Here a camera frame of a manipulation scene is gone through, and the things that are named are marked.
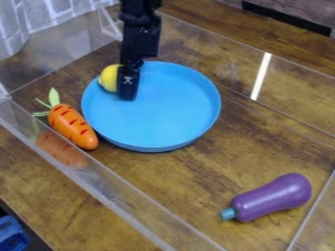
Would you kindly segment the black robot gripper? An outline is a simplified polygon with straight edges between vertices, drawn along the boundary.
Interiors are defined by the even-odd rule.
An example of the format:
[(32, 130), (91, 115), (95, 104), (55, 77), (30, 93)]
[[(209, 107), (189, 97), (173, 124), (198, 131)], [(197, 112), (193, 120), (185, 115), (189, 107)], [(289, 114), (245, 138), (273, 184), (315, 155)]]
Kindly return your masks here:
[(123, 42), (117, 76), (117, 94), (127, 101), (138, 95), (141, 70), (146, 58), (159, 54), (162, 17), (157, 10), (163, 0), (121, 0), (119, 19), (123, 21)]

